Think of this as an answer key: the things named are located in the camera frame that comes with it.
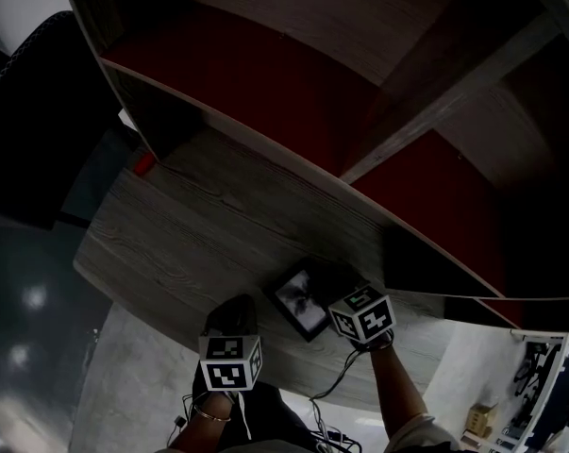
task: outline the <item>gray sleeve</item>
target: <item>gray sleeve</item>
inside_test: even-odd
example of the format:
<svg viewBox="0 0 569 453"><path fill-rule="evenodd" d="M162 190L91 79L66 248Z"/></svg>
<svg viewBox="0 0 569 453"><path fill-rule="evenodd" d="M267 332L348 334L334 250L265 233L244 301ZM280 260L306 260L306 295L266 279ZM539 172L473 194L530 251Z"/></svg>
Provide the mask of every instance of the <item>gray sleeve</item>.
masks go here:
<svg viewBox="0 0 569 453"><path fill-rule="evenodd" d="M434 446L450 443L450 449L460 449L458 442L442 427L433 423L435 418L421 414L409 420L390 439L385 453L392 453L409 446Z"/></svg>

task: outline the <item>black and white pattern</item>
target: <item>black and white pattern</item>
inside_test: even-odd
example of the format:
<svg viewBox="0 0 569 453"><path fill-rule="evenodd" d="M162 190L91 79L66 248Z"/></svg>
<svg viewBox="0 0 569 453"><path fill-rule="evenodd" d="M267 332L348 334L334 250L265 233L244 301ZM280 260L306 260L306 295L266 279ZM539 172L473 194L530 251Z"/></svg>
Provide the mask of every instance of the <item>black and white pattern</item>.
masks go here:
<svg viewBox="0 0 569 453"><path fill-rule="evenodd" d="M373 302L376 302L381 297L382 294L372 287L365 287L346 297L344 303L347 304L353 312L357 312Z"/></svg>
<svg viewBox="0 0 569 453"><path fill-rule="evenodd" d="M213 337L209 339L207 359L241 359L242 337Z"/></svg>
<svg viewBox="0 0 569 453"><path fill-rule="evenodd" d="M376 336L393 323L391 312L386 300L376 304L358 316L361 330L366 339Z"/></svg>
<svg viewBox="0 0 569 453"><path fill-rule="evenodd" d="M343 335L347 337L351 337L353 339L360 339L358 335L358 331L356 330L355 325L353 324L353 319L351 317L347 317L346 315L342 315L338 312L332 311L332 316L337 322L337 329Z"/></svg>
<svg viewBox="0 0 569 453"><path fill-rule="evenodd" d="M250 376L251 380L255 382L255 379L259 375L259 371L262 365L261 348L259 343L255 346L253 354L250 356Z"/></svg>
<svg viewBox="0 0 569 453"><path fill-rule="evenodd" d="M245 388L246 377L244 364L207 364L210 387L212 388Z"/></svg>

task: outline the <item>white cube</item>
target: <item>white cube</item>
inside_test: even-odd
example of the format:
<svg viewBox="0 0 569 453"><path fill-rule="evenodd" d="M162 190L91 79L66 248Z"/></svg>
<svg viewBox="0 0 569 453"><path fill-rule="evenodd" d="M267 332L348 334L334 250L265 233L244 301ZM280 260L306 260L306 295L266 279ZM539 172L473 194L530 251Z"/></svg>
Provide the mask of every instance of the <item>white cube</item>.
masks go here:
<svg viewBox="0 0 569 453"><path fill-rule="evenodd" d="M209 391L250 391L263 365L259 336L200 336L200 367Z"/></svg>
<svg viewBox="0 0 569 453"><path fill-rule="evenodd" d="M328 308L337 330L362 344L395 325L389 296L370 286L353 292Z"/></svg>

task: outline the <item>shelf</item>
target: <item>shelf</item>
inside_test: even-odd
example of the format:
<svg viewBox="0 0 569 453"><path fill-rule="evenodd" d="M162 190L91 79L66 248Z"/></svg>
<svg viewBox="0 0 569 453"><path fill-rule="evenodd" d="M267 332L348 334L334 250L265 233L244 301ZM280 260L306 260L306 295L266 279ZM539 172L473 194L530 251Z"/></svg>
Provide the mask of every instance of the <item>shelf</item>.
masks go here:
<svg viewBox="0 0 569 453"><path fill-rule="evenodd" d="M505 270L492 185L437 132L429 131L353 187L503 296Z"/></svg>
<svg viewBox="0 0 569 453"><path fill-rule="evenodd" d="M377 94L375 85L305 44L202 5L126 35L101 58L335 176Z"/></svg>

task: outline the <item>desk surface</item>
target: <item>desk surface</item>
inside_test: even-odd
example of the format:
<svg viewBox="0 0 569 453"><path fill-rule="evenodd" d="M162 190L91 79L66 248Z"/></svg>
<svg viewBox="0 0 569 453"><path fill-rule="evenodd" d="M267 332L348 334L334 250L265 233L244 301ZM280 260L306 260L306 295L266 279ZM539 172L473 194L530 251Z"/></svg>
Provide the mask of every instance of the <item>desk surface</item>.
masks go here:
<svg viewBox="0 0 569 453"><path fill-rule="evenodd" d="M192 350L214 307L240 293L253 295L265 356L259 379L310 395L334 381L351 346L330 329L306 343L261 287L307 255L348 260L382 283L382 233L382 224L208 128L143 178L128 170L119 175L75 268ZM441 297L388 292L396 350L423 392L454 326L440 319ZM329 400L377 411L376 392L364 356Z"/></svg>

